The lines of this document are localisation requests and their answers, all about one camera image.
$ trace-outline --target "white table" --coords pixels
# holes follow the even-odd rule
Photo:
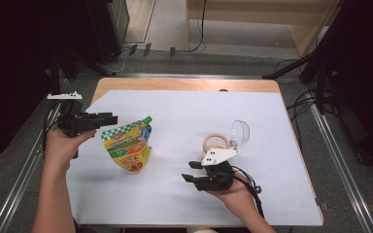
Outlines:
[[[168,90],[171,86],[200,90]],[[230,91],[212,91],[222,86]],[[114,88],[120,90],[106,92]],[[236,89],[246,92],[231,91]],[[149,145],[153,149],[141,173],[133,175],[115,164],[103,148],[100,132],[116,126],[103,127],[84,143],[67,176],[78,224],[242,226],[220,200],[197,191],[181,176],[203,175],[188,166],[201,158],[203,139],[215,132],[229,135],[232,122],[241,119],[250,126],[251,138],[229,162],[261,185],[259,198],[266,220],[271,225],[322,225],[322,213],[275,82],[104,79],[95,100],[87,111],[113,112],[119,116],[118,126],[151,116]]]

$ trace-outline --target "floor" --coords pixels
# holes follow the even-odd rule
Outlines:
[[[183,0],[157,0],[151,24],[144,27],[149,28],[147,35],[141,33],[142,39],[127,41],[129,46],[137,42],[152,43],[152,51],[144,56],[143,45],[139,45],[135,54],[129,55],[127,51],[106,64],[105,69],[115,71],[116,77],[179,78],[187,74],[192,78],[223,76],[231,79],[259,79],[261,75],[273,73],[291,63],[288,59],[299,58],[284,25],[219,25],[210,21],[205,22],[204,44],[196,53],[177,51],[171,57],[169,48],[186,49],[184,8]],[[198,23],[190,24],[191,48],[198,44]],[[79,91],[86,97],[84,107],[87,108],[101,77],[86,67],[79,68],[79,78],[64,82],[62,90],[66,93]],[[299,82],[297,76],[299,70],[294,70],[278,79],[287,106],[293,104],[305,91],[304,84]],[[0,154],[0,232],[28,232],[31,229],[43,165],[42,158],[34,151],[31,152],[31,149],[40,134],[40,124],[48,106],[48,101],[42,100],[11,144]],[[368,212],[373,217],[373,166],[364,166],[357,161],[356,150],[336,116],[325,115],[324,118],[355,185],[367,204]],[[322,227],[297,226],[292,232],[368,232],[363,230],[358,220],[356,206],[352,205],[352,197],[322,136],[322,129],[314,112],[309,110],[298,120],[303,139],[303,156],[318,203],[322,207],[324,224]],[[23,181],[25,185],[19,184],[19,174],[29,174],[29,178]],[[120,232],[114,228],[95,228],[97,232]],[[289,232],[289,227],[286,226],[274,228],[277,232]],[[127,232],[148,230],[132,229]]]

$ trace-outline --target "gray floor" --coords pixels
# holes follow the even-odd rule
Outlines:
[[[154,35],[150,35],[150,40],[159,40],[155,39]],[[141,73],[146,74],[146,76],[148,74],[171,74],[184,77],[183,74],[203,74],[236,76],[236,79],[258,79],[260,75],[270,74],[276,68],[284,67],[290,63],[290,61],[285,61],[276,67],[283,59],[296,58],[293,53],[285,53],[284,50],[275,50],[273,54],[276,55],[273,56],[268,56],[268,52],[262,53],[260,50],[258,50],[260,53],[255,52],[252,55],[233,55],[236,51],[233,50],[229,54],[225,54],[225,51],[220,54],[177,52],[175,56],[170,57],[168,51],[152,51],[148,56],[143,56],[143,51],[138,50],[131,56],[126,52],[122,57],[117,57],[115,61],[106,66],[116,71],[123,68],[117,73],[117,76],[120,77],[131,77],[134,73]],[[284,78],[279,79],[286,105],[292,104],[296,97],[304,91],[304,86],[299,83],[298,79],[294,79],[298,75],[299,70],[294,70]],[[80,67],[78,79],[67,82],[62,91],[79,91],[85,99],[85,107],[88,107],[99,78],[99,75],[91,70]],[[48,105],[49,102],[43,100],[37,106],[35,112],[20,128],[8,148],[0,154],[0,211],[17,181],[36,137],[40,133],[42,120]],[[373,216],[373,167],[364,166],[357,161],[356,151],[339,119],[332,115],[325,115],[325,117]],[[310,111],[306,112],[299,118],[299,124],[303,139],[303,156],[313,187],[320,202],[327,204],[329,210],[322,210],[323,227],[300,226],[295,227],[292,232],[362,232],[361,225],[356,217],[355,207],[351,204],[346,189],[340,180],[313,114]],[[36,210],[42,165],[43,161],[41,159],[21,199],[18,200],[18,206],[9,222],[7,232],[30,231]],[[278,232],[288,232],[289,230],[288,227],[275,228]],[[117,229],[97,228],[97,230],[98,232],[118,232]]]

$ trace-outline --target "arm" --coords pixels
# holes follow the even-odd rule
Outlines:
[[[60,130],[48,134],[38,210],[32,232],[75,232],[66,172],[78,146],[93,137],[95,132],[84,132],[75,138],[69,138]]]
[[[266,222],[256,209],[253,196],[245,186],[234,180],[232,186],[226,191],[208,191],[218,197],[235,216],[240,218],[252,233],[268,233],[275,230]]]

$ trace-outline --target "food pouch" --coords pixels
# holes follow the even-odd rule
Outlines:
[[[151,151],[148,139],[152,131],[152,120],[148,116],[143,120],[102,132],[105,149],[121,168],[139,173],[147,163]]]

